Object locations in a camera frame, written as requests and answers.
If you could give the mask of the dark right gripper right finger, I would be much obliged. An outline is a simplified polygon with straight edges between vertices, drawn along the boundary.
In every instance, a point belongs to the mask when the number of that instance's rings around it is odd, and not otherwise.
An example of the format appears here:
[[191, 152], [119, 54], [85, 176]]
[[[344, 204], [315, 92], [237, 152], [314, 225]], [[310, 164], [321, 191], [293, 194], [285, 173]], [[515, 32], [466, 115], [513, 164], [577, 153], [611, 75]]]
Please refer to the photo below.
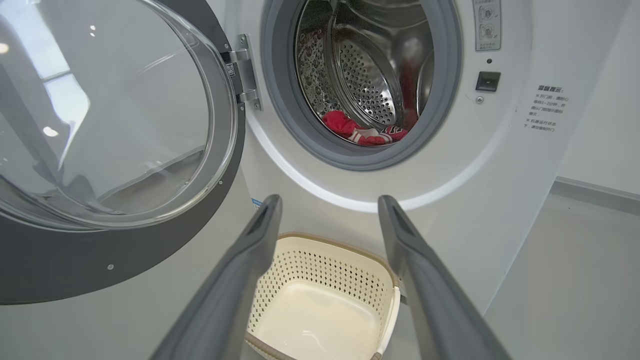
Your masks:
[[378, 198], [378, 216], [388, 263], [404, 283], [421, 358], [509, 360], [489, 324], [393, 196]]

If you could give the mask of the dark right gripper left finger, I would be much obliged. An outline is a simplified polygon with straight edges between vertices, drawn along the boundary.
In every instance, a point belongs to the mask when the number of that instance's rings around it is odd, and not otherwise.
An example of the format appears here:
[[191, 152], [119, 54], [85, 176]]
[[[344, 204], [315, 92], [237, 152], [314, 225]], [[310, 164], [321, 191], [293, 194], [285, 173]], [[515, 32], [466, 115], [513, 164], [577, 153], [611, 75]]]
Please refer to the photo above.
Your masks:
[[256, 285], [274, 260], [281, 218], [281, 196], [272, 194], [158, 344], [153, 360], [240, 358]]

